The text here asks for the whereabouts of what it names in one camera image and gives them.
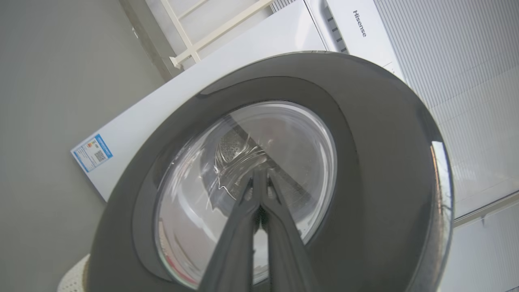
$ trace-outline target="washing machine door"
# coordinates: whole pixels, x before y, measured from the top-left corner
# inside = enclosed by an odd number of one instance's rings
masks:
[[[241,68],[157,128],[108,202],[88,290],[195,290],[256,168],[279,181],[322,291],[436,290],[452,226],[438,128],[386,70],[322,52]],[[253,289],[269,290],[261,230],[254,250]]]

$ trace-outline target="front-load washing machine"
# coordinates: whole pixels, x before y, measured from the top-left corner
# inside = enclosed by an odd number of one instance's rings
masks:
[[[110,152],[108,141],[100,144]],[[256,185],[243,186],[258,169],[277,181],[265,196],[282,195],[318,290],[436,291],[453,189],[434,120],[389,71],[315,51],[235,70],[164,119],[113,188],[88,290],[199,288],[218,272],[207,267],[236,201],[253,197]],[[254,291],[275,282],[270,264],[280,243],[270,232],[251,239]]]

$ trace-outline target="floor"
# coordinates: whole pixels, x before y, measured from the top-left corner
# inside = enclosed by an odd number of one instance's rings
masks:
[[[163,79],[117,0],[0,2],[0,291],[56,291],[105,203],[69,150]]]

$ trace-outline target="hisense logo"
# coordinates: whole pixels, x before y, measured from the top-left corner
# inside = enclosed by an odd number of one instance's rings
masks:
[[[357,24],[359,25],[360,32],[362,33],[362,37],[366,37],[366,30],[364,30],[364,26],[362,26],[362,22],[360,22],[360,16],[357,10],[353,12],[355,14],[355,20],[357,20]]]

